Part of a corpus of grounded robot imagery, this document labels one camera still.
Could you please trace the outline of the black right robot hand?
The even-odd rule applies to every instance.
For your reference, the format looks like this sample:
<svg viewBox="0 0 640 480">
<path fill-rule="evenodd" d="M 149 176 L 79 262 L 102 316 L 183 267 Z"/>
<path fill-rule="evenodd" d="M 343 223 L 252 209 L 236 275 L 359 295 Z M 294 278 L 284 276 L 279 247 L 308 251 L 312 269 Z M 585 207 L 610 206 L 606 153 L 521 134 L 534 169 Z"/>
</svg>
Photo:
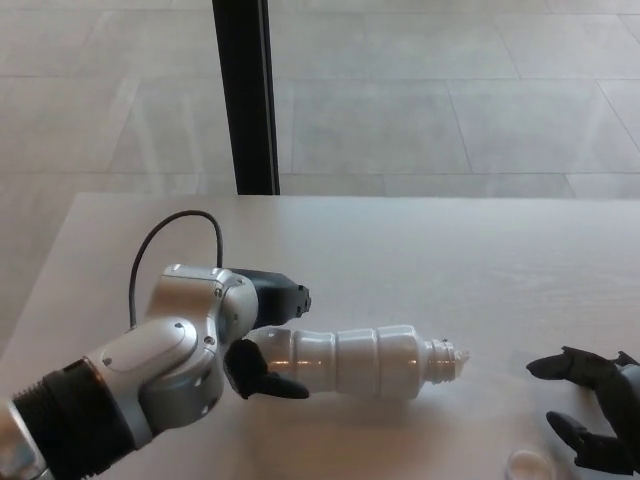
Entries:
<svg viewBox="0 0 640 480">
<path fill-rule="evenodd" d="M 564 346 L 562 352 L 526 365 L 541 380 L 568 381 L 595 394 L 614 434 L 589 431 L 571 416 L 555 411 L 546 420 L 575 453 L 576 466 L 616 475 L 639 472 L 639 362 L 621 351 L 614 359 Z"/>
</svg>

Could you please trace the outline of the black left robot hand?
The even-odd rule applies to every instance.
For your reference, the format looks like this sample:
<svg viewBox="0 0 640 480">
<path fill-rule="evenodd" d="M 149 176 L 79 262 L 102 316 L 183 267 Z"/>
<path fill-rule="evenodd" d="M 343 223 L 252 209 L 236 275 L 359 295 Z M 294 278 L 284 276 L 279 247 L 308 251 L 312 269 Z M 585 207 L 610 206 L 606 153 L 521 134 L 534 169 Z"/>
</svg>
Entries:
<svg viewBox="0 0 640 480">
<path fill-rule="evenodd" d="M 249 331 L 282 326 L 309 311 L 309 289 L 276 272 L 234 269 L 256 294 L 257 313 L 250 317 Z M 309 390 L 295 380 L 271 371 L 257 343 L 241 333 L 224 356 L 224 370 L 234 391 L 247 399 L 254 394 L 284 399 L 306 399 Z"/>
</svg>

